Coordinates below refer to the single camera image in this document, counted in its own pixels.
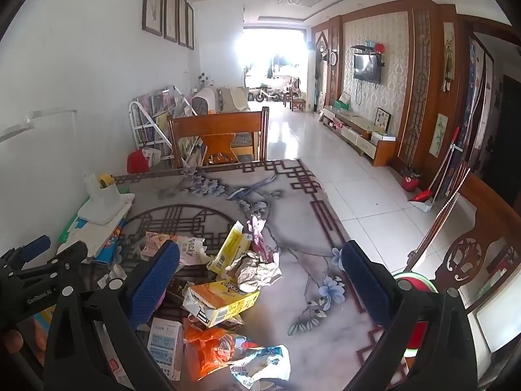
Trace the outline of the person's left hand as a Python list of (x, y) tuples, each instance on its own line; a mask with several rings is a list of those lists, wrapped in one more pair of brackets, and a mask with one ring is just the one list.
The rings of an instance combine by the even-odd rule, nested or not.
[[(45, 364), (45, 350), (47, 348), (48, 336), (39, 324), (35, 325), (35, 342), (38, 350), (36, 351), (36, 358), (41, 365)], [(24, 339), (19, 331), (11, 330), (4, 336), (4, 344), (6, 350), (11, 354), (20, 352), (24, 344)]]

